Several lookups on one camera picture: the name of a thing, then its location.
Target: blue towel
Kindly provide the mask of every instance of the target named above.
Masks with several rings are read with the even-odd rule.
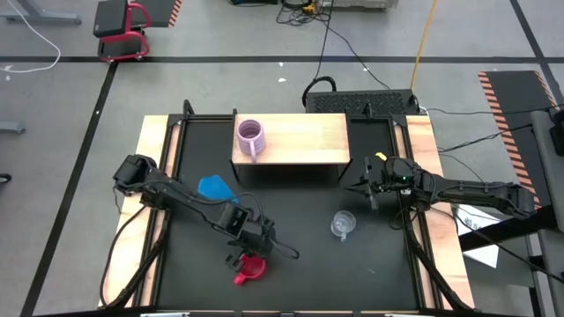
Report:
[[[212,175],[210,177],[204,177],[200,180],[197,186],[197,193],[203,195],[209,199],[228,199],[235,194],[219,175]],[[239,198],[234,198],[235,203],[239,203]]]

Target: clear glass cup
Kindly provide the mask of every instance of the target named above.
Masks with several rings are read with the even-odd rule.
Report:
[[[346,234],[351,232],[356,226],[356,218],[346,210],[341,210],[335,214],[331,222],[331,231],[341,238],[341,242],[346,240]]]

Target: gray floor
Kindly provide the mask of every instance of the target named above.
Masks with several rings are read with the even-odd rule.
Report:
[[[414,56],[431,3],[402,0],[386,13],[336,11],[331,24],[359,55]],[[545,55],[564,56],[558,16],[564,3],[521,0],[520,4]],[[96,54],[91,33],[95,1],[44,0],[41,5],[51,11],[75,11],[84,20],[79,27],[37,26],[64,56]],[[7,8],[0,3],[0,10]],[[238,8],[224,0],[185,1],[175,28],[147,31],[152,55],[318,55],[323,25],[277,25],[277,13],[277,6]],[[0,43],[0,56],[55,54],[25,26],[5,21],[0,21]],[[330,34],[326,54],[352,53]],[[534,56],[508,0],[440,1],[424,55]],[[13,69],[37,66],[13,65]],[[405,88],[412,66],[370,63],[368,68],[392,88]],[[301,92],[316,67],[316,63],[120,64],[35,313],[96,307],[100,274],[117,224],[111,176],[124,156],[135,150],[144,115],[178,113],[184,99],[190,99],[199,114],[224,114],[234,107],[242,113],[302,112]],[[550,67],[564,83],[564,65]],[[0,155],[2,172],[14,176],[0,191],[0,284],[11,286],[0,288],[2,316],[21,310],[107,69],[105,63],[60,63],[32,74],[0,74],[0,118],[22,119],[28,127],[22,136],[0,135],[0,144],[9,149]],[[493,70],[541,71],[536,64],[424,63],[419,66],[415,92],[424,107],[487,111],[477,73]],[[321,74],[333,76],[339,90],[381,88],[358,63],[324,63]],[[431,117],[441,147],[497,131],[488,115],[431,113]],[[486,181],[516,181],[500,139],[454,154]],[[442,158],[442,164],[447,177],[473,177],[450,158]],[[471,279],[471,287],[476,305],[486,312],[531,314],[523,287],[478,279]]]

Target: black tabletop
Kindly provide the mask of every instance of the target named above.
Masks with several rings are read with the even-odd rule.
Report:
[[[398,212],[396,194],[382,195],[380,212],[362,196],[346,192],[358,181],[363,157],[393,154],[386,123],[354,123],[350,151],[356,159],[341,184],[335,166],[242,166],[237,183],[229,165],[231,122],[190,122],[183,139],[178,176],[197,188],[218,174],[235,193],[253,192],[276,222],[281,242],[297,248],[289,260],[274,251],[265,275],[243,286],[225,264],[233,250],[189,210],[173,210],[157,306],[165,310],[412,310],[416,294],[404,233],[388,219]],[[382,168],[375,160],[375,169]],[[254,206],[252,200],[241,203]],[[330,231],[339,210],[349,210],[356,228],[341,243]]]

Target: white paper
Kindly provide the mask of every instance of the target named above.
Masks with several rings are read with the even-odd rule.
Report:
[[[458,209],[458,216],[474,230],[500,222],[498,218],[486,214],[484,211],[478,210],[469,205],[460,205],[460,208]],[[458,224],[458,235],[465,234],[470,231],[470,229],[460,222],[460,219],[457,218],[456,223]],[[464,252],[464,255],[495,269],[497,267],[497,254],[499,251],[500,249],[496,245],[491,245],[466,251]]]

